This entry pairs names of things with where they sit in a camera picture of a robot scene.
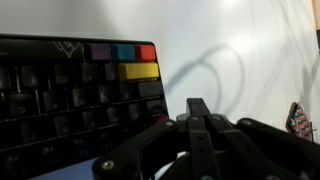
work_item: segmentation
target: purple keycap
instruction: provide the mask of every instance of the purple keycap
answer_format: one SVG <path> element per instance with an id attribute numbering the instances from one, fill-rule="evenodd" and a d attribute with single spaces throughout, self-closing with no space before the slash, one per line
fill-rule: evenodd
<path id="1" fill-rule="evenodd" d="M 109 44 L 90 44 L 92 60 L 110 60 L 111 48 Z"/>

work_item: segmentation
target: black plastic bracket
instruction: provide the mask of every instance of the black plastic bracket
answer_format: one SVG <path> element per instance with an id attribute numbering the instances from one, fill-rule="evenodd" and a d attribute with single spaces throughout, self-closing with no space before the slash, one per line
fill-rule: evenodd
<path id="1" fill-rule="evenodd" d="M 193 179 L 221 179 L 210 134 L 199 115 L 187 119 Z"/>
<path id="2" fill-rule="evenodd" d="M 226 142 L 230 145 L 231 152 L 237 154 L 255 179 L 300 179 L 269 161 L 241 130 L 233 128 L 225 116 L 213 114 L 208 119 L 216 131 L 225 137 Z"/>
<path id="3" fill-rule="evenodd" d="M 150 126 L 96 160 L 92 166 L 94 178 L 96 180 L 140 180 L 150 178 L 147 176 L 151 176 L 151 174 L 145 175 L 141 173 L 144 172 L 144 167 L 148 168 L 146 172 L 153 173 L 150 169 L 156 171 L 160 168 L 158 165 L 163 166 L 177 158 L 175 148 L 172 147 L 173 143 L 170 143 L 174 142 L 177 130 L 178 126 L 172 120 Z M 149 148 L 147 152 L 152 154 L 141 153 L 147 146 Z"/>

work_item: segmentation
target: hole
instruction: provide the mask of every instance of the hole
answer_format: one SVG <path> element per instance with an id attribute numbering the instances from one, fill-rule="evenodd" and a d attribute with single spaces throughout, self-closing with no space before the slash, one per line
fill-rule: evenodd
<path id="1" fill-rule="evenodd" d="M 121 171 L 124 172 L 124 173 L 130 173 L 132 171 L 134 171 L 136 169 L 136 166 L 133 164 L 133 163 L 126 163 Z"/>

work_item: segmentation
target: white wall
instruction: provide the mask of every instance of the white wall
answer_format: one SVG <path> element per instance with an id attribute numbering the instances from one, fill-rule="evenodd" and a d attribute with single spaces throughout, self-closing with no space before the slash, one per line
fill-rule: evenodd
<path id="1" fill-rule="evenodd" d="M 306 0 L 0 0 L 0 33 L 149 40 L 172 118 L 203 97 L 233 122 L 285 129 L 299 101 L 319 127 L 319 53 Z"/>

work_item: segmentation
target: red keycap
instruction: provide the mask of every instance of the red keycap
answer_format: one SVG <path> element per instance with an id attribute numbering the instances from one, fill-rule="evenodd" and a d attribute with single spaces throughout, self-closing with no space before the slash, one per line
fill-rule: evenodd
<path id="1" fill-rule="evenodd" d="M 156 60 L 156 51 L 153 45 L 135 45 L 136 60 L 138 62 L 150 62 Z"/>

